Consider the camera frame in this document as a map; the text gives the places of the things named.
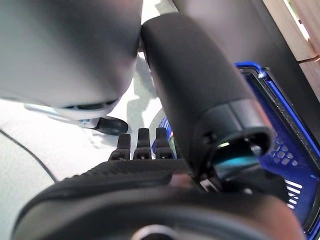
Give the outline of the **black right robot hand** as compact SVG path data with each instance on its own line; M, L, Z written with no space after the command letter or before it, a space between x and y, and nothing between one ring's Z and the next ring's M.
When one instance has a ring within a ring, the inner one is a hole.
M141 28L144 54L180 158L164 128L120 135L108 161L36 195L13 240L303 240L282 176L259 157L274 130L247 80L190 18Z

